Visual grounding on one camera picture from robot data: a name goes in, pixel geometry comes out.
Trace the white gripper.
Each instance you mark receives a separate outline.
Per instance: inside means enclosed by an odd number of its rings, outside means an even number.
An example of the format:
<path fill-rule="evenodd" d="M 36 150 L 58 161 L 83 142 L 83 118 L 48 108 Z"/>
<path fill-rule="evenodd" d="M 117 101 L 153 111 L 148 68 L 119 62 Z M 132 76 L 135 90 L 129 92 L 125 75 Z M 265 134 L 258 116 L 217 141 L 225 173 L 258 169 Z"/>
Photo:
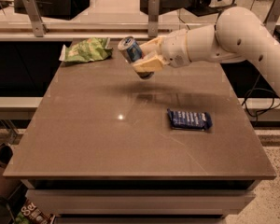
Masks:
<path fill-rule="evenodd" d="M 174 68 L 187 66 L 189 57 L 187 54 L 186 43 L 187 31 L 185 29 L 176 30 L 162 38 L 155 37 L 140 45 L 144 54 L 157 52 Z M 166 61 L 160 55 L 145 57 L 133 63 L 133 69 L 137 73 L 160 71 L 166 65 Z"/>

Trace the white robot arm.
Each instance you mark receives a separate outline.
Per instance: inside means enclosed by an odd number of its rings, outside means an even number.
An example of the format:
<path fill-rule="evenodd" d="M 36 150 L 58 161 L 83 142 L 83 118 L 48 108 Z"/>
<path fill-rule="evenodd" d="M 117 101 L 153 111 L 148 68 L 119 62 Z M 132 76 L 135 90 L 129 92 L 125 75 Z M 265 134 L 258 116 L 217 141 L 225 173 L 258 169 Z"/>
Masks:
<path fill-rule="evenodd" d="M 160 71 L 166 65 L 179 68 L 200 61 L 247 60 L 280 97 L 280 43 L 244 7 L 226 9 L 214 25 L 160 35 L 140 49 L 144 57 L 133 63 L 137 73 Z"/>

